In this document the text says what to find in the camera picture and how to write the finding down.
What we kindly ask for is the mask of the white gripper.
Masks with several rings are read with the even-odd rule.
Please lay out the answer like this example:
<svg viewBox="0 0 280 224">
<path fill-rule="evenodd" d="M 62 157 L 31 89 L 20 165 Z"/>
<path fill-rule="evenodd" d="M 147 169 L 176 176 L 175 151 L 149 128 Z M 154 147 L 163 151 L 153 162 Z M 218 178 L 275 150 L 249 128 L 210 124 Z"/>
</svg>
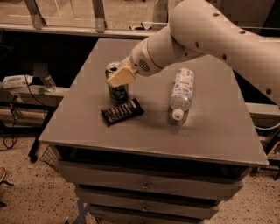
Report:
<svg viewBox="0 0 280 224">
<path fill-rule="evenodd" d="M 108 70 L 107 83 L 113 87 L 119 87 L 131 83 L 137 75 L 152 76 L 163 70 L 155 64 L 148 51 L 148 40 L 138 43 L 131 54 L 121 62 L 121 67 L 113 67 Z"/>
</svg>

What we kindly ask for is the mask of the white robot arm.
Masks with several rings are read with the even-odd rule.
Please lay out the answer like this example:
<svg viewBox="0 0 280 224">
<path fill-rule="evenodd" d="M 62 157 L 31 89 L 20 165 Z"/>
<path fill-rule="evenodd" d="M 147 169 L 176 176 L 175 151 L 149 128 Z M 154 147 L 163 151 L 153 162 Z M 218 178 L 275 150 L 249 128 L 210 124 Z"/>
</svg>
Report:
<svg viewBox="0 0 280 224">
<path fill-rule="evenodd" d="M 179 3 L 169 24 L 138 43 L 108 84 L 119 87 L 138 75 L 149 77 L 171 64 L 205 54 L 223 61 L 280 103 L 280 43 L 236 26 L 207 0 Z"/>
</svg>

